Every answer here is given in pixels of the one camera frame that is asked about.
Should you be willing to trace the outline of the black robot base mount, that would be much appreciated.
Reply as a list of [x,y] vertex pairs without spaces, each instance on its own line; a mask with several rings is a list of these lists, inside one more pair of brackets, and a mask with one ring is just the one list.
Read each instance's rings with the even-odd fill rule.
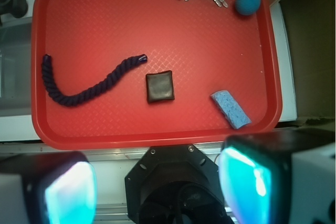
[[151,147],[125,176],[134,223],[233,223],[219,168],[194,145]]

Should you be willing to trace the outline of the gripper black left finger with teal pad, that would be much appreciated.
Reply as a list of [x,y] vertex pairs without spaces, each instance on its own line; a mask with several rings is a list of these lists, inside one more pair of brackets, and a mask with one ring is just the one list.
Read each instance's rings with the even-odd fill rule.
[[1,160],[1,223],[93,223],[94,167],[77,151]]

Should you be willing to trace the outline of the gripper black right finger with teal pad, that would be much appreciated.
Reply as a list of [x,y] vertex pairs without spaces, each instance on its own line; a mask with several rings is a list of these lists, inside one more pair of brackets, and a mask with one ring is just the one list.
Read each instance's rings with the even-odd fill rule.
[[218,161],[239,223],[335,223],[335,133],[321,129],[233,135]]

